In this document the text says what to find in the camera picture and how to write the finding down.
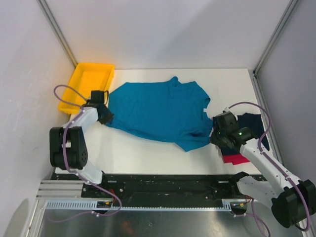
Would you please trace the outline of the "teal t shirt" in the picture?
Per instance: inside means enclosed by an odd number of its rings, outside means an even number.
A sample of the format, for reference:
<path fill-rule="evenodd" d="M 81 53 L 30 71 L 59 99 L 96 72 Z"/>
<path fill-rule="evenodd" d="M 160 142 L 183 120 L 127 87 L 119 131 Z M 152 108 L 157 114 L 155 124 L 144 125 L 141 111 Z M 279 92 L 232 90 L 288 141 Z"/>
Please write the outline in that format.
<path fill-rule="evenodd" d="M 114 114 L 109 127 L 134 136 L 174 143 L 185 152 L 209 144 L 213 121 L 205 109 L 211 99 L 196 81 L 126 82 L 110 93 Z"/>

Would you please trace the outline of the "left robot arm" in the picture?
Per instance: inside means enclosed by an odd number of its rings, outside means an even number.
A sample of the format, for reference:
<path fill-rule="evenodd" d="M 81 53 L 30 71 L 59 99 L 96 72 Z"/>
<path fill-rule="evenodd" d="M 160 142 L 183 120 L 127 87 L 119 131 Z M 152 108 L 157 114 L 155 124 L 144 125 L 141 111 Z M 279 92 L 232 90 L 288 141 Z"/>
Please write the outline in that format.
<path fill-rule="evenodd" d="M 106 125 L 114 114 L 106 106 L 107 92 L 94 90 L 72 120 L 49 131 L 50 163 L 66 170 L 92 185 L 92 192 L 102 198 L 108 194 L 109 185 L 103 182 L 103 172 L 88 160 L 84 134 L 95 123 Z"/>

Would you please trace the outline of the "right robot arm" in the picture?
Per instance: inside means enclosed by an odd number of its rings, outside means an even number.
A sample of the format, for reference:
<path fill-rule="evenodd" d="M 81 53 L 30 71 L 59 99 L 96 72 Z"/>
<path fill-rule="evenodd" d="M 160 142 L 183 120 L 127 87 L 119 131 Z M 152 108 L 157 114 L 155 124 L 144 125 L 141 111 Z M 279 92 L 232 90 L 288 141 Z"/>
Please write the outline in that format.
<path fill-rule="evenodd" d="M 240 127 L 231 112 L 213 118 L 210 143 L 219 148 L 228 147 L 247 158 L 264 176 L 266 183 L 258 182 L 249 174 L 238 173 L 228 185 L 233 198 L 243 194 L 253 197 L 270 208 L 275 219 L 285 228 L 303 220 L 310 221 L 316 212 L 316 187 L 310 180 L 302 181 L 262 147 L 255 132 Z"/>

